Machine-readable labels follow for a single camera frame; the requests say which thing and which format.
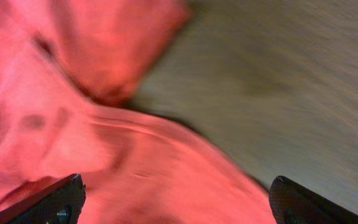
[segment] red fabric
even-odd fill
[[[80,223],[274,223],[203,138],[89,100],[131,97],[188,16],[174,0],[0,0],[0,211],[81,173]]]

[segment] pink fabric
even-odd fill
[[[89,100],[131,97],[188,16],[174,0],[0,1],[0,211],[81,173],[80,223],[274,223],[203,138]]]

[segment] wooden surface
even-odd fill
[[[192,1],[134,103],[358,214],[358,1]]]

